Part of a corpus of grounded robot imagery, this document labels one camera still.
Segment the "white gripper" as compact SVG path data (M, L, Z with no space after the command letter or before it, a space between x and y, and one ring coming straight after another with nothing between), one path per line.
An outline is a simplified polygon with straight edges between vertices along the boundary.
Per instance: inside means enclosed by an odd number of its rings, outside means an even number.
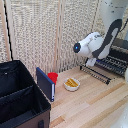
M93 67L95 65L96 59L95 58L89 58L86 62L87 67Z

